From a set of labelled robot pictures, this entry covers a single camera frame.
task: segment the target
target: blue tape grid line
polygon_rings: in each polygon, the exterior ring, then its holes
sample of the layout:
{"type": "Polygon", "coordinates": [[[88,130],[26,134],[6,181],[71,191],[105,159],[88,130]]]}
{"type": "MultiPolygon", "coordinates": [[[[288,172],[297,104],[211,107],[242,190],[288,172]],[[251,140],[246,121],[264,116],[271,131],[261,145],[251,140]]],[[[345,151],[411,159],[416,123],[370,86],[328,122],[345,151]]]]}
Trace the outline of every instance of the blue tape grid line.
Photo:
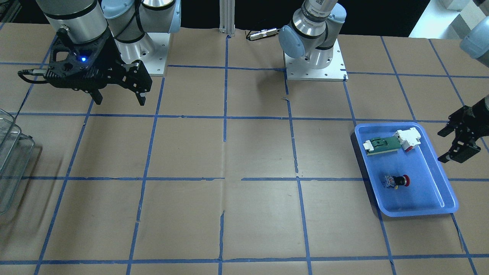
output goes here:
{"type": "Polygon", "coordinates": [[[451,213],[450,215],[452,217],[453,224],[455,225],[455,228],[457,229],[460,241],[462,242],[462,246],[464,247],[465,253],[466,253],[468,261],[470,263],[470,267],[472,268],[474,275],[477,275],[477,271],[475,270],[474,262],[472,260],[472,257],[470,256],[470,253],[468,252],[467,244],[465,243],[464,237],[462,236],[462,232],[460,231],[460,228],[457,224],[457,221],[455,220],[455,215],[453,213],[451,213]]]}
{"type": "MultiPolygon", "coordinates": [[[[23,180],[39,180],[39,181],[141,181],[142,177],[122,177],[122,178],[110,178],[110,177],[45,177],[45,176],[32,176],[22,177],[23,180]]],[[[223,180],[224,178],[172,178],[172,177],[147,177],[146,181],[214,181],[223,180]]],[[[241,181],[319,181],[319,182],[344,182],[344,181],[368,181],[364,178],[242,178],[241,181]]],[[[451,182],[489,182],[489,179],[476,179],[476,178],[449,178],[451,182]]]]}
{"type": "Polygon", "coordinates": [[[137,232],[139,230],[139,222],[141,221],[141,211],[143,208],[144,191],[146,189],[146,181],[147,181],[147,177],[148,177],[148,170],[150,167],[151,152],[153,150],[153,141],[155,139],[156,125],[158,122],[158,113],[159,113],[159,108],[161,106],[161,98],[163,97],[164,86],[165,86],[165,78],[163,77],[163,79],[161,80],[160,88],[159,88],[158,103],[156,104],[156,111],[155,111],[155,116],[153,119],[153,127],[151,129],[150,143],[148,146],[148,155],[146,157],[146,164],[144,166],[143,181],[141,184],[141,197],[139,198],[139,205],[137,208],[136,222],[134,223],[133,240],[131,242],[131,250],[129,252],[129,263],[127,264],[126,275],[131,274],[131,266],[132,266],[132,261],[133,261],[133,257],[134,257],[134,250],[136,247],[137,232]]]}
{"type": "MultiPolygon", "coordinates": [[[[489,258],[489,254],[418,254],[394,255],[394,260],[403,259],[467,259],[489,258]]],[[[344,257],[311,257],[311,262],[324,261],[373,261],[389,260],[389,256],[344,256],[344,257]]],[[[293,258],[236,258],[236,259],[138,259],[133,264],[181,264],[181,263],[251,263],[251,262],[306,262],[305,257],[293,258]]],[[[32,260],[4,260],[0,265],[35,265],[38,261],[32,260]]],[[[129,260],[43,260],[42,265],[73,265],[73,264],[128,264],[129,260]]]]}
{"type": "Polygon", "coordinates": [[[44,239],[43,248],[41,249],[41,254],[39,255],[39,260],[37,261],[36,270],[34,271],[34,275],[37,275],[39,273],[39,268],[41,267],[41,264],[43,262],[44,253],[46,252],[47,244],[49,243],[49,238],[50,238],[51,233],[53,231],[54,223],[56,221],[56,217],[58,215],[61,200],[63,198],[63,193],[65,191],[66,184],[68,182],[68,177],[69,177],[69,174],[71,173],[71,169],[72,169],[73,163],[75,161],[76,153],[78,152],[78,148],[80,147],[82,136],[83,136],[83,133],[85,131],[85,127],[87,125],[87,121],[88,121],[89,114],[91,112],[92,107],[93,107],[93,100],[90,102],[90,106],[87,110],[87,115],[85,116],[85,120],[84,120],[83,125],[81,127],[80,134],[78,135],[78,140],[76,141],[75,149],[73,151],[73,154],[71,155],[71,160],[69,162],[69,166],[68,166],[68,169],[66,171],[66,177],[65,177],[65,180],[63,181],[63,185],[61,187],[60,194],[58,196],[58,200],[57,200],[56,206],[54,208],[53,216],[51,218],[51,223],[49,224],[49,228],[47,230],[46,238],[44,239]]]}
{"type": "Polygon", "coordinates": [[[227,76],[228,76],[228,62],[229,62],[229,38],[231,36],[226,36],[226,61],[224,67],[224,120],[223,120],[223,131],[222,140],[226,142],[227,139],[227,76]]]}
{"type": "Polygon", "coordinates": [[[445,71],[446,76],[447,76],[447,77],[448,77],[448,79],[450,80],[450,83],[452,84],[452,87],[453,87],[453,89],[455,90],[455,93],[457,94],[458,98],[460,99],[460,102],[462,103],[462,105],[465,105],[465,104],[464,104],[464,101],[463,101],[463,99],[462,99],[462,97],[460,96],[460,94],[459,94],[459,92],[458,92],[458,90],[457,90],[457,87],[455,87],[455,83],[453,83],[453,79],[451,78],[450,74],[448,73],[448,70],[447,70],[447,69],[446,69],[446,67],[445,67],[445,64],[443,64],[443,61],[442,61],[442,59],[440,58],[440,55],[439,55],[439,54],[438,54],[438,52],[436,51],[435,46],[433,45],[433,42],[431,41],[431,39],[428,39],[428,41],[429,41],[429,43],[430,43],[431,47],[433,48],[433,51],[435,52],[436,57],[438,58],[438,61],[440,61],[440,64],[442,65],[443,70],[445,71]]]}
{"type": "Polygon", "coordinates": [[[220,230],[219,230],[219,267],[218,267],[218,275],[222,275],[222,252],[224,249],[224,211],[221,214],[220,218],[220,230]]]}
{"type": "MultiPolygon", "coordinates": [[[[289,95],[289,86],[287,84],[286,71],[284,71],[284,82],[285,82],[285,94],[289,95]]],[[[292,120],[292,108],[290,106],[290,101],[288,99],[286,100],[286,102],[287,102],[287,110],[289,112],[290,138],[292,141],[292,154],[294,155],[294,168],[295,168],[295,173],[299,173],[299,165],[297,162],[297,151],[295,147],[294,126],[292,120]]],[[[299,192],[299,205],[301,207],[302,231],[304,233],[304,246],[306,250],[306,262],[308,268],[308,275],[312,275],[311,253],[309,250],[309,238],[307,233],[306,213],[304,210],[304,198],[302,196],[302,186],[299,177],[296,177],[296,180],[297,180],[297,191],[299,192]]]]}
{"type": "MultiPolygon", "coordinates": [[[[47,115],[47,116],[85,116],[81,113],[32,113],[22,112],[19,115],[47,115]]],[[[90,114],[90,116],[111,116],[111,117],[154,117],[154,115],[138,115],[138,114],[90,114]]],[[[157,115],[162,118],[206,118],[206,119],[276,119],[288,120],[285,116],[221,116],[221,115],[157,115]]],[[[330,121],[353,121],[347,117],[292,117],[292,120],[330,120],[330,121]]],[[[389,118],[355,118],[357,121],[389,121],[389,122],[404,122],[414,121],[413,119],[389,119],[389,118]]],[[[447,123],[448,120],[416,120],[426,123],[447,123]]]]}
{"type": "Polygon", "coordinates": [[[399,74],[396,70],[396,67],[394,66],[394,61],[392,61],[391,54],[389,53],[389,50],[387,49],[387,45],[385,44],[384,38],[381,36],[380,39],[382,40],[382,44],[384,45],[385,52],[387,53],[387,57],[389,58],[389,62],[391,63],[392,69],[394,70],[394,74],[399,82],[400,89],[402,91],[402,94],[404,95],[404,98],[406,99],[407,107],[409,108],[409,111],[411,112],[411,116],[413,119],[416,121],[416,117],[414,116],[413,108],[411,107],[411,104],[409,104],[409,100],[407,99],[406,91],[404,90],[404,86],[402,86],[402,82],[400,81],[399,74]]]}

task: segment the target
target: blue tape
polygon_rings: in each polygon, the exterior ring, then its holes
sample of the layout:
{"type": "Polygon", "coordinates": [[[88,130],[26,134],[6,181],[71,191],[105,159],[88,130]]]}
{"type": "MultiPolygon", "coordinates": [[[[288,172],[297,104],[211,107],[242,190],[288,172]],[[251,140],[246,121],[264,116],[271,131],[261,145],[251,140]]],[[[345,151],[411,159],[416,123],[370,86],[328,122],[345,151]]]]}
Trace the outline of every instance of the blue tape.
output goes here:
{"type": "Polygon", "coordinates": [[[23,63],[23,62],[0,62],[0,65],[27,65],[27,66],[44,66],[46,63],[23,63]]]}
{"type": "Polygon", "coordinates": [[[110,117],[154,117],[155,115],[139,115],[139,114],[90,114],[90,116],[110,116],[110,117]]]}
{"type": "Polygon", "coordinates": [[[380,208],[377,204],[375,204],[375,208],[377,209],[377,216],[380,222],[380,227],[382,228],[382,234],[384,235],[385,247],[387,249],[387,255],[389,257],[389,261],[391,262],[392,274],[397,275],[396,267],[394,266],[394,258],[392,257],[391,246],[389,245],[389,239],[387,238],[387,231],[385,230],[384,220],[382,218],[382,214],[380,212],[380,208]]]}
{"type": "Polygon", "coordinates": [[[144,191],[146,190],[146,180],[148,177],[148,169],[150,166],[151,152],[153,150],[153,141],[155,139],[156,125],[158,122],[158,113],[159,113],[159,108],[161,105],[161,99],[163,97],[164,85],[165,85],[165,78],[163,77],[161,80],[160,88],[159,88],[158,103],[156,104],[156,110],[155,110],[155,115],[154,115],[154,119],[153,119],[153,127],[151,129],[151,136],[150,136],[150,143],[148,146],[148,154],[146,157],[146,164],[144,165],[143,182],[141,184],[141,197],[139,198],[139,204],[138,204],[137,215],[136,215],[136,222],[134,224],[133,239],[131,242],[131,250],[129,252],[129,263],[127,264],[127,269],[126,269],[127,275],[131,274],[131,266],[132,266],[132,260],[134,257],[134,250],[136,247],[137,232],[139,229],[139,221],[141,220],[141,211],[143,208],[144,191]]]}
{"type": "MultiPolygon", "coordinates": [[[[284,82],[285,82],[285,94],[289,94],[289,86],[287,85],[287,73],[284,71],[284,82]]],[[[294,136],[294,125],[292,122],[292,109],[290,107],[290,101],[287,102],[287,110],[289,113],[289,126],[290,126],[290,137],[292,141],[292,154],[294,156],[294,169],[296,173],[299,173],[299,165],[297,164],[297,151],[295,149],[295,136],[294,136]]]]}
{"type": "Polygon", "coordinates": [[[460,94],[459,94],[459,92],[458,92],[458,90],[457,90],[457,87],[455,87],[455,83],[453,83],[453,80],[452,80],[452,78],[450,77],[450,74],[448,73],[448,70],[447,70],[447,69],[446,69],[446,67],[445,67],[445,64],[443,64],[443,61],[442,61],[442,59],[440,58],[440,55],[439,55],[439,54],[438,54],[438,52],[436,51],[435,46],[433,45],[433,42],[431,42],[431,39],[428,39],[428,41],[429,41],[429,43],[430,43],[431,47],[433,48],[433,51],[435,52],[436,57],[437,57],[437,58],[438,58],[438,60],[440,61],[440,64],[442,65],[443,70],[445,71],[446,75],[448,76],[448,79],[450,80],[450,83],[452,84],[452,87],[453,87],[453,89],[455,90],[455,93],[457,94],[458,98],[460,99],[460,102],[462,103],[462,105],[465,105],[465,104],[464,104],[464,101],[462,100],[462,97],[460,96],[460,94]]]}
{"type": "Polygon", "coordinates": [[[200,69],[225,69],[222,66],[196,66],[196,65],[168,65],[168,67],[176,68],[200,68],[200,69]]]}
{"type": "Polygon", "coordinates": [[[352,121],[352,118],[341,117],[293,117],[292,120],[337,120],[337,121],[352,121]]]}
{"type": "Polygon", "coordinates": [[[416,121],[416,116],[414,116],[413,108],[411,107],[411,104],[409,104],[409,100],[406,95],[406,91],[404,90],[404,87],[402,86],[402,82],[400,81],[399,74],[396,70],[396,67],[394,66],[394,62],[392,61],[391,54],[389,53],[389,50],[387,49],[387,45],[385,44],[384,38],[381,36],[380,39],[382,40],[382,44],[384,45],[385,52],[387,53],[387,57],[389,58],[389,62],[391,63],[392,69],[394,70],[394,73],[396,74],[396,78],[399,82],[400,89],[402,91],[402,94],[404,95],[404,99],[406,100],[407,107],[409,108],[409,111],[411,112],[411,115],[413,117],[413,120],[416,121]]]}
{"type": "Polygon", "coordinates": [[[306,261],[308,274],[312,275],[311,252],[309,251],[309,237],[307,234],[306,212],[304,210],[304,197],[302,196],[301,181],[297,180],[297,189],[299,190],[299,204],[301,206],[302,230],[304,232],[304,244],[306,246],[306,261]]]}
{"type": "Polygon", "coordinates": [[[426,255],[397,255],[392,256],[394,260],[409,259],[447,259],[447,258],[467,258],[466,254],[426,254],[426,255]]]}
{"type": "Polygon", "coordinates": [[[313,262],[325,261],[372,261],[372,260],[388,260],[388,256],[353,256],[353,257],[312,257],[313,262]]]}
{"type": "Polygon", "coordinates": [[[304,257],[294,257],[294,258],[236,258],[223,260],[223,263],[264,263],[264,262],[305,262],[307,261],[304,257]]]}
{"type": "Polygon", "coordinates": [[[222,275],[222,252],[224,249],[224,211],[221,214],[220,222],[219,222],[221,228],[219,230],[219,267],[218,267],[218,274],[222,275]]]}
{"type": "Polygon", "coordinates": [[[345,89],[346,99],[348,100],[348,107],[350,107],[350,114],[352,115],[353,124],[356,126],[355,113],[353,112],[352,101],[350,99],[350,94],[348,93],[348,88],[346,87],[346,81],[343,81],[343,88],[345,89]]]}
{"type": "Polygon", "coordinates": [[[253,182],[253,181],[260,181],[260,182],[266,182],[266,181],[336,181],[336,182],[341,182],[341,181],[364,181],[368,179],[364,178],[301,178],[301,177],[295,177],[295,178],[242,178],[241,181],[243,182],[253,182]]]}
{"type": "Polygon", "coordinates": [[[82,136],[83,136],[83,133],[85,132],[85,127],[87,125],[87,121],[88,121],[89,114],[91,112],[92,107],[93,107],[93,100],[90,102],[90,106],[87,110],[87,115],[85,116],[85,120],[84,120],[84,123],[82,125],[81,130],[80,130],[80,134],[78,135],[78,140],[76,141],[75,149],[73,151],[73,154],[71,155],[71,160],[69,161],[68,170],[66,171],[66,178],[63,181],[63,185],[61,187],[60,194],[58,196],[58,200],[57,200],[56,206],[54,208],[53,217],[51,218],[51,222],[50,222],[49,228],[47,230],[46,238],[44,239],[43,248],[41,249],[41,254],[39,255],[39,260],[36,264],[36,270],[34,271],[34,275],[39,274],[39,269],[41,268],[41,263],[42,263],[43,258],[44,258],[44,253],[46,252],[47,244],[49,242],[49,238],[50,238],[51,233],[53,231],[54,222],[56,221],[56,217],[58,215],[59,207],[61,204],[61,199],[63,198],[63,193],[65,191],[66,184],[68,182],[68,177],[69,177],[69,174],[71,173],[71,169],[72,169],[73,163],[75,161],[76,153],[78,152],[78,148],[80,147],[82,136]]]}
{"type": "MultiPolygon", "coordinates": [[[[138,207],[137,213],[139,214],[140,211],[141,211],[141,206],[138,207]]],[[[129,260],[127,263],[126,275],[131,274],[131,268],[133,266],[133,257],[134,257],[134,250],[136,248],[136,239],[137,239],[137,232],[138,231],[139,231],[139,219],[137,219],[136,222],[134,223],[133,240],[131,242],[131,250],[129,251],[129,260]]]]}
{"type": "Polygon", "coordinates": [[[228,78],[228,62],[229,62],[229,38],[231,36],[226,36],[226,60],[225,60],[225,71],[224,71],[224,120],[222,122],[222,141],[226,142],[227,139],[227,78],[228,78]]]}
{"type": "MultiPolygon", "coordinates": [[[[393,255],[393,260],[402,259],[447,259],[447,258],[489,258],[489,254],[419,254],[419,255],[393,255]]],[[[344,256],[344,257],[311,257],[311,262],[324,261],[368,261],[389,260],[389,256],[344,256]]],[[[181,264],[181,263],[251,263],[251,262],[306,262],[305,257],[293,258],[236,258],[236,259],[139,259],[132,264],[181,264]]],[[[0,265],[34,265],[38,261],[32,260],[4,260],[0,265]]],[[[43,260],[43,265],[60,264],[129,264],[129,260],[43,260]]]]}
{"type": "Polygon", "coordinates": [[[455,225],[455,229],[458,232],[460,241],[462,242],[462,246],[464,247],[466,256],[468,257],[468,261],[470,263],[470,267],[472,268],[472,271],[474,272],[474,275],[477,275],[477,271],[475,270],[474,262],[472,261],[472,257],[470,256],[470,252],[468,251],[467,244],[465,243],[464,237],[462,236],[462,231],[460,231],[460,227],[457,224],[457,220],[455,220],[455,215],[453,213],[450,214],[453,220],[453,224],[455,225]]]}

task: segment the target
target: white plastic part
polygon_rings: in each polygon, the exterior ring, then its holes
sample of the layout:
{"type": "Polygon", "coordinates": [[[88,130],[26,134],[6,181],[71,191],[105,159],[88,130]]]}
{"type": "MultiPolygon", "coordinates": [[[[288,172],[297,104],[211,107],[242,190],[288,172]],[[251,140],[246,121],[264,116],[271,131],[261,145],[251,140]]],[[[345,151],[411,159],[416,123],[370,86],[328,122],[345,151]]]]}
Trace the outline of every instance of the white plastic part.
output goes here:
{"type": "Polygon", "coordinates": [[[404,151],[409,152],[410,150],[416,148],[421,144],[421,134],[414,127],[411,127],[409,130],[397,130],[393,135],[397,137],[399,143],[401,144],[404,151]]]}
{"type": "Polygon", "coordinates": [[[363,148],[365,148],[365,150],[369,152],[372,152],[374,150],[374,146],[372,145],[370,140],[367,140],[366,142],[363,143],[363,148]]]}

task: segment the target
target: cable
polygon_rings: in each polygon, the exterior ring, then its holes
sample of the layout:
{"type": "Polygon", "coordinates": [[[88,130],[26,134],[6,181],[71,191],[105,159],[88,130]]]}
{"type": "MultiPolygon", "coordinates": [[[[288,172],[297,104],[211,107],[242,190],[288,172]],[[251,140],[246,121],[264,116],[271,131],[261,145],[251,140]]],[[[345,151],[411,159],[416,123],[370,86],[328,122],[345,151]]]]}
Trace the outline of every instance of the cable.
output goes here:
{"type": "Polygon", "coordinates": [[[24,75],[33,75],[31,69],[23,69],[17,72],[17,75],[25,82],[30,84],[47,84],[47,80],[31,80],[24,75]]]}
{"type": "Polygon", "coordinates": [[[141,6],[141,3],[142,3],[142,0],[135,0],[134,1],[134,13],[133,13],[133,16],[131,16],[131,19],[129,19],[129,21],[124,26],[124,28],[122,28],[122,30],[117,35],[114,35],[114,39],[116,39],[117,37],[119,37],[119,35],[121,35],[127,29],[127,27],[129,27],[129,25],[131,24],[131,22],[134,20],[134,17],[136,17],[136,14],[139,13],[139,7],[141,6]]]}

